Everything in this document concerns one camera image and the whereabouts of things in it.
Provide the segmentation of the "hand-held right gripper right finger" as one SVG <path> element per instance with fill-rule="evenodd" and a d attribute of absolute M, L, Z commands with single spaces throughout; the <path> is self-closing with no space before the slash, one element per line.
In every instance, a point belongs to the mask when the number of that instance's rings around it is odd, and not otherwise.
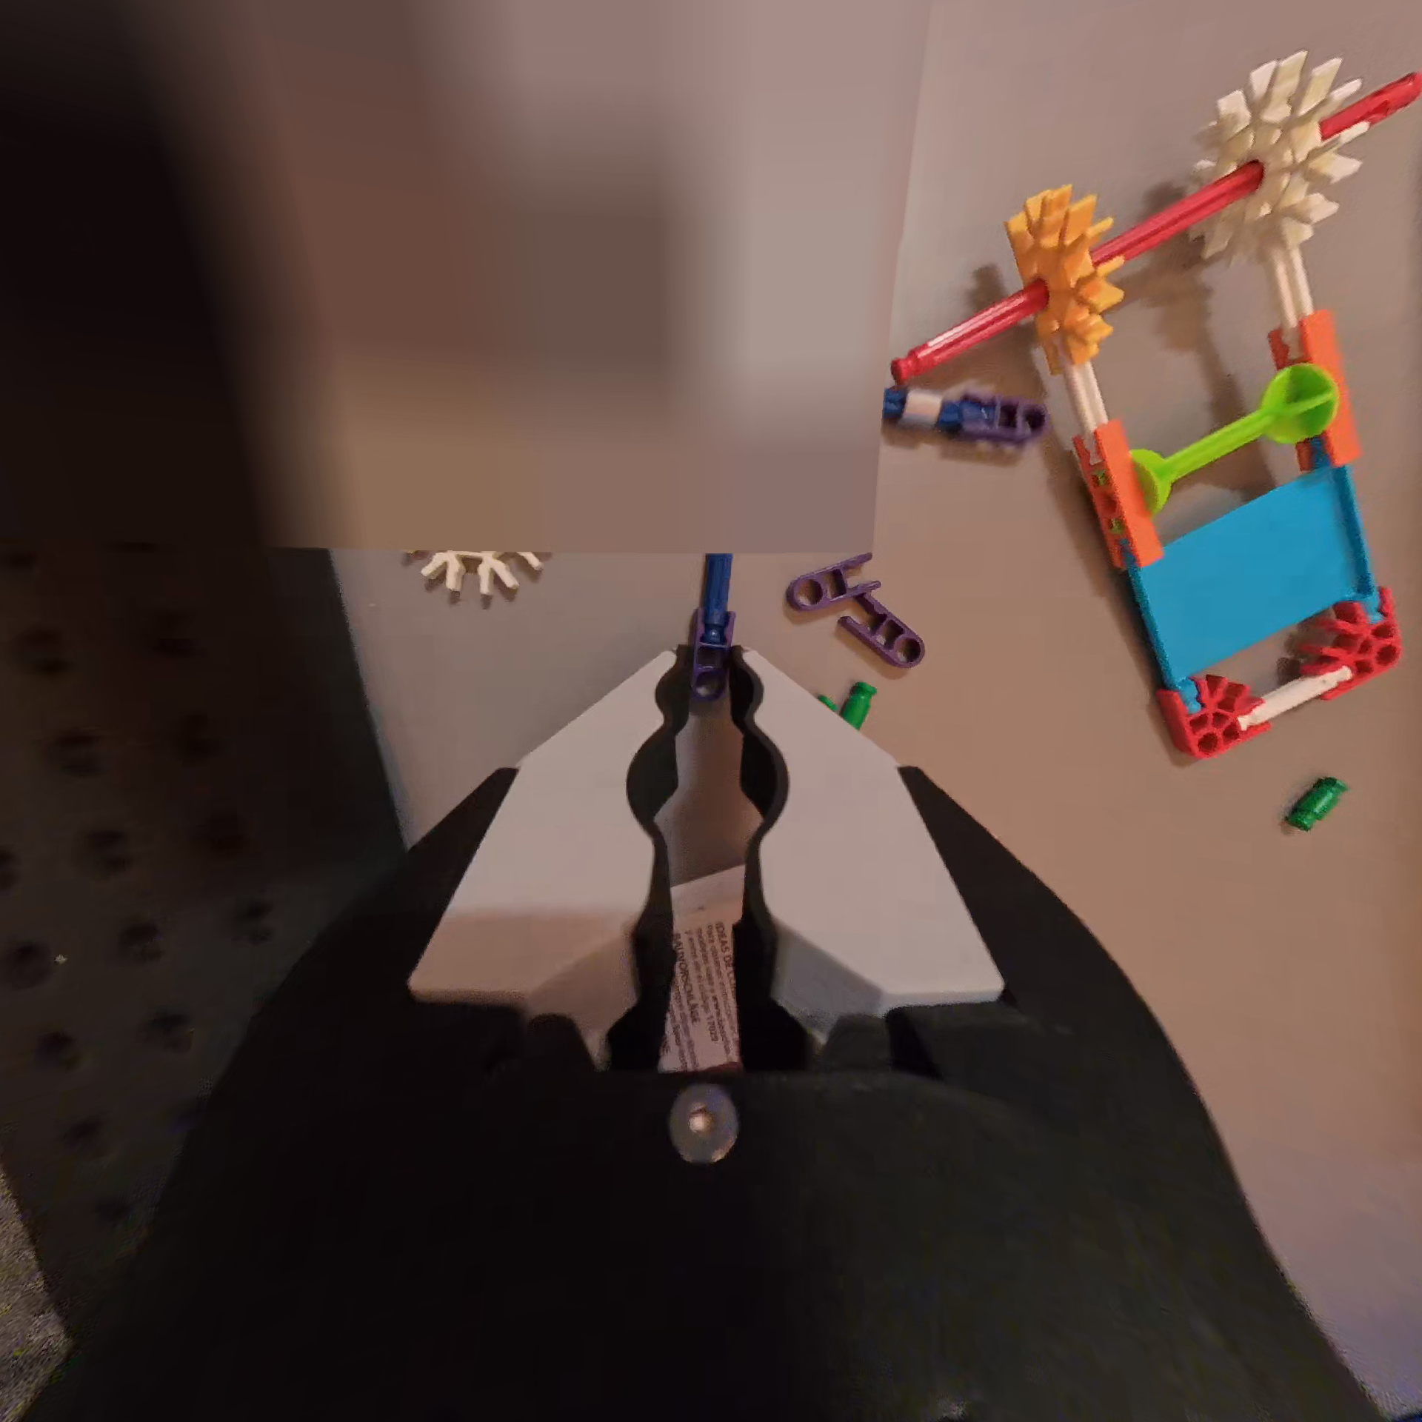
<path fill-rule="evenodd" d="M 892 754 L 734 648 L 740 789 L 761 814 L 735 933 L 746 1070 L 798 1070 L 845 1018 L 994 1004 L 1003 978 Z"/>

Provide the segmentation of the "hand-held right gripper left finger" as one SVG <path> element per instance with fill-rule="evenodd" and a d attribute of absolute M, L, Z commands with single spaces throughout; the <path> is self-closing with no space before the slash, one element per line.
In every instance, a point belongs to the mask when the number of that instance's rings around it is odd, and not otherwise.
<path fill-rule="evenodd" d="M 661 651 L 523 756 L 410 978 L 416 1001 L 561 1015 L 595 1063 L 655 1059 L 674 970 L 659 812 L 686 715 L 690 656 Z"/>

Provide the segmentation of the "purple clip connector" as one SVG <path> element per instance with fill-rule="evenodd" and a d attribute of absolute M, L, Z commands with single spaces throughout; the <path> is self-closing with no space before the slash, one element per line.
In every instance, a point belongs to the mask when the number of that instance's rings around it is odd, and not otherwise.
<path fill-rule="evenodd" d="M 1020 447 L 1048 427 L 1048 409 L 1038 402 L 963 392 L 956 404 L 959 435 L 969 442 Z"/>
<path fill-rule="evenodd" d="M 699 606 L 691 622 L 690 689 L 696 701 L 715 701 L 726 692 L 735 614 Z"/>
<path fill-rule="evenodd" d="M 790 612 L 815 614 L 840 602 L 874 594 L 881 588 L 881 581 L 869 581 L 861 576 L 870 557 L 870 552 L 855 554 L 850 559 L 790 577 L 787 586 L 787 605 Z"/>
<path fill-rule="evenodd" d="M 855 594 L 855 605 L 863 616 L 845 614 L 840 616 L 840 628 L 898 669 L 911 669 L 925 660 L 925 639 L 898 614 L 885 609 L 875 594 L 859 592 Z"/>

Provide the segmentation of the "illustrated instruction booklet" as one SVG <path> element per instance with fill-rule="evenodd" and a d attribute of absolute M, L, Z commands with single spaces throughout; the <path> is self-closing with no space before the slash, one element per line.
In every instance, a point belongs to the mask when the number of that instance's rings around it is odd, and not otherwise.
<path fill-rule="evenodd" d="M 674 980 L 659 1072 L 740 1067 L 734 930 L 743 915 L 743 865 L 671 889 Z"/>

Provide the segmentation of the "large white snowflake connector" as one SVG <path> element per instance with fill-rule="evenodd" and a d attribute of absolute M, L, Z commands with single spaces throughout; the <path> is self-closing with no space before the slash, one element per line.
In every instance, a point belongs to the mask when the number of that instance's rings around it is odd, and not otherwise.
<path fill-rule="evenodd" d="M 401 563 L 416 568 L 428 592 L 443 592 L 451 605 L 465 598 L 485 606 L 514 600 L 524 582 L 543 581 L 551 554 L 535 552 L 462 552 L 401 548 Z"/>

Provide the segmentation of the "black perforated board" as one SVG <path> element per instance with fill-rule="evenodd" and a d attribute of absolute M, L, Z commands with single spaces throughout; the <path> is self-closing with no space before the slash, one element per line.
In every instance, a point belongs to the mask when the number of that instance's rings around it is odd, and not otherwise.
<path fill-rule="evenodd" d="M 2 1164 L 65 1322 L 399 848 L 329 554 L 2 544 Z"/>

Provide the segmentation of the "colourful toy car frame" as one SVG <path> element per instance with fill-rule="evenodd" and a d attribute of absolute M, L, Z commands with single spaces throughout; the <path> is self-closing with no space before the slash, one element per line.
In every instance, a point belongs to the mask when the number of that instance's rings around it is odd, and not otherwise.
<path fill-rule="evenodd" d="M 1200 132 L 1192 190 L 1121 236 L 1106 240 L 1111 219 L 1094 195 L 1072 187 L 1031 195 L 1006 219 L 1020 290 L 891 366 L 891 386 L 914 384 L 1034 322 L 1076 414 L 1082 481 L 1154 654 L 1163 724 L 1196 759 L 1401 660 L 1394 594 L 1374 576 L 1352 481 L 1362 450 L 1336 316 L 1313 300 L 1304 244 L 1337 211 L 1327 189 L 1360 169 L 1345 148 L 1410 107 L 1420 74 L 1356 97 L 1360 82 L 1337 82 L 1341 68 L 1337 59 L 1309 68 L 1304 50 L 1256 68 Z M 1180 235 L 1200 240 L 1205 258 L 1246 258 L 1269 278 L 1274 378 L 1252 414 L 1180 453 L 1129 450 L 1094 373 L 1107 313 L 1124 298 L 1112 275 Z M 1292 447 L 1298 471 L 1163 542 L 1158 515 L 1176 487 L 1258 441 Z"/>

